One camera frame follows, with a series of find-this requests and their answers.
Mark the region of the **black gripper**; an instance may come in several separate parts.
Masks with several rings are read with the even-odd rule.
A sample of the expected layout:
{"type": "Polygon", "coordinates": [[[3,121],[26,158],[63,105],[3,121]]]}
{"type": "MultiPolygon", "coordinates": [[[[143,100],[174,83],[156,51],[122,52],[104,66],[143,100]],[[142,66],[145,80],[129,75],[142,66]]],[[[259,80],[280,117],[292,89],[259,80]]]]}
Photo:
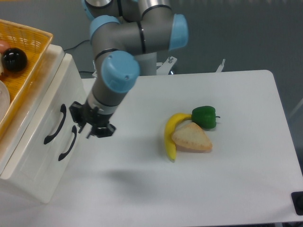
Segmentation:
{"type": "Polygon", "coordinates": [[[74,101],[69,107],[73,121],[78,125],[78,133],[81,133],[86,123],[91,125],[91,130],[86,138],[91,136],[97,138],[111,137],[116,131],[116,127],[109,123],[113,115],[99,112],[97,107],[91,108],[89,104],[80,104],[74,101]]]}

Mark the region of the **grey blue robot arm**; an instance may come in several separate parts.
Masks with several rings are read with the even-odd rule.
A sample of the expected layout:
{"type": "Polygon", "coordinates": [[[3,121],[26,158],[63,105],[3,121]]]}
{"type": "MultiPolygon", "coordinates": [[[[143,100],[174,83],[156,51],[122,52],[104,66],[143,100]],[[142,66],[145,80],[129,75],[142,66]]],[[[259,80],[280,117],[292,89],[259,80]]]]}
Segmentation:
{"type": "Polygon", "coordinates": [[[84,104],[70,106],[72,119],[90,136],[109,137],[109,120],[140,75],[136,56],[174,50],[188,43],[186,18],[168,0],[84,0],[91,20],[90,44],[97,77],[84,104]]]}

